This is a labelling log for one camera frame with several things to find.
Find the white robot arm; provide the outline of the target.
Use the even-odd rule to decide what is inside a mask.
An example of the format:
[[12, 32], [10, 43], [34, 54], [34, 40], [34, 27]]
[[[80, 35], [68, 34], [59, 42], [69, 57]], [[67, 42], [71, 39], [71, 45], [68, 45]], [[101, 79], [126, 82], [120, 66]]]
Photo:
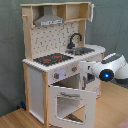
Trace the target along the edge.
[[79, 67], [101, 81], [115, 80], [120, 85], [128, 85], [128, 62], [123, 55], [112, 53], [102, 61], [80, 61]]

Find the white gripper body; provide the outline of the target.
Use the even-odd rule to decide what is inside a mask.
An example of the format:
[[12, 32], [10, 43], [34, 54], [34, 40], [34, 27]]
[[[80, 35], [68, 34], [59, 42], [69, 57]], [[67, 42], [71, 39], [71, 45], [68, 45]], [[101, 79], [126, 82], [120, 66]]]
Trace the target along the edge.
[[78, 66], [81, 70], [83, 70], [85, 73], [92, 73], [92, 66], [94, 65], [93, 62], [86, 62], [86, 61], [80, 61]]

